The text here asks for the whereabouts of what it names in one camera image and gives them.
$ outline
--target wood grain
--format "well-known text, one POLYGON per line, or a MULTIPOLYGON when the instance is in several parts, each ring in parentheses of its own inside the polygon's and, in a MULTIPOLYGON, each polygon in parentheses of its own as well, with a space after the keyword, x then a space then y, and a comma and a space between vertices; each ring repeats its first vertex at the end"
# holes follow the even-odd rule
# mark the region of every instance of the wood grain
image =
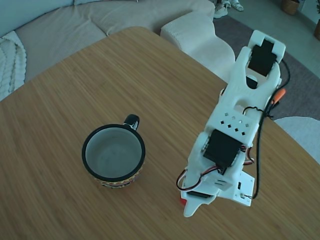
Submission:
MULTIPOLYGON (((0 102, 1 239, 311 240, 320 166, 271 120, 251 207, 217 199, 183 217, 175 187, 225 83, 141 27, 63 60, 0 102), (95 128, 140 116, 140 178, 99 186, 82 164, 95 128)), ((255 175, 255 167, 246 167, 255 175)))

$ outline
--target mug handle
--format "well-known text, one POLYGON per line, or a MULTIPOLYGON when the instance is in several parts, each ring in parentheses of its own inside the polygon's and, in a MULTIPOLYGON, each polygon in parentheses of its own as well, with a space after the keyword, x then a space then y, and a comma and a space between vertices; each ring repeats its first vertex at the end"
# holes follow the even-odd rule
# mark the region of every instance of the mug handle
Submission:
POLYGON ((123 125, 128 125, 130 128, 136 131, 139 126, 139 122, 140 122, 140 118, 137 115, 130 114, 124 120, 123 125))

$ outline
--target plant pot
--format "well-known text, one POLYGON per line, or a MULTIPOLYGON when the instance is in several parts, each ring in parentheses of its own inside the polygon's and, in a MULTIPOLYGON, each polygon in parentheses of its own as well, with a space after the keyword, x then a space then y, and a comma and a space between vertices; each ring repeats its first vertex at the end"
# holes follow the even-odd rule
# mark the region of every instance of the plant pot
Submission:
POLYGON ((316 37, 316 39, 320 41, 320 20, 318 21, 318 24, 315 27, 314 36, 316 37))
POLYGON ((299 7, 299 2, 294 0, 282 0, 281 9, 290 15, 294 15, 299 7))

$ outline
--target patterned mug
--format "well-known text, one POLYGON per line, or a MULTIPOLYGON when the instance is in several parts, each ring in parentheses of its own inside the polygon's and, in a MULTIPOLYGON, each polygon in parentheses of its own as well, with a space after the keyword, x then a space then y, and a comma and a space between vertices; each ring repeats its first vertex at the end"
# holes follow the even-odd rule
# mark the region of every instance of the patterned mug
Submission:
POLYGON ((137 115, 130 114, 123 124, 101 126, 84 141, 83 164, 101 185, 122 188, 140 174, 146 149, 137 133, 139 122, 137 115))

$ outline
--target white 3d-printed robot arm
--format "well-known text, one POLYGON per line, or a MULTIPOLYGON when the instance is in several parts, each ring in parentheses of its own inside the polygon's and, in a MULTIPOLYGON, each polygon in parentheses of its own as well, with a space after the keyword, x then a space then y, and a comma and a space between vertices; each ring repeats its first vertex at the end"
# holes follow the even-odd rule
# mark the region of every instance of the white 3d-printed robot arm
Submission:
POLYGON ((181 198, 186 200, 185 217, 192 216, 200 205, 208 205, 216 197, 231 199, 245 206, 251 205, 251 198, 248 196, 253 194, 255 179, 243 171, 246 153, 240 151, 239 147, 252 147, 262 112, 256 109, 244 110, 246 107, 265 109, 272 93, 281 83, 279 63, 285 50, 283 43, 260 31, 254 31, 248 46, 242 48, 230 81, 226 89, 221 91, 223 94, 220 94, 218 104, 189 155, 183 175, 185 179, 180 189, 181 198), (270 54, 272 53, 273 60, 267 72, 266 69, 259 69, 259 60, 264 57, 267 59, 264 52, 255 53, 257 58, 253 57, 257 47, 269 48, 270 54), (218 152, 225 151, 225 159, 219 159, 214 145, 218 148, 220 146, 218 152), (224 162, 232 156, 232 153, 228 154, 228 147, 230 152, 236 148, 236 154, 229 159, 229 164, 224 162))

